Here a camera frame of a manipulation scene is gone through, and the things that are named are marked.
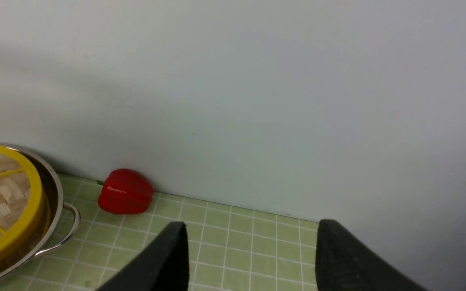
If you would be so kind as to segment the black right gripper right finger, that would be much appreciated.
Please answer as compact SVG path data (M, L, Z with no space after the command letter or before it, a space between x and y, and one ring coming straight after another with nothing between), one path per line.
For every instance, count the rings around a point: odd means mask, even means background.
M319 291L424 291L333 219L319 221L316 243Z

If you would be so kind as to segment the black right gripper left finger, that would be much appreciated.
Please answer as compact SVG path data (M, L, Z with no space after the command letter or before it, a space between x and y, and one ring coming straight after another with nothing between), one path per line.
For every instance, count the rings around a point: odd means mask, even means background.
M188 291L189 242L186 225L170 222L98 291Z

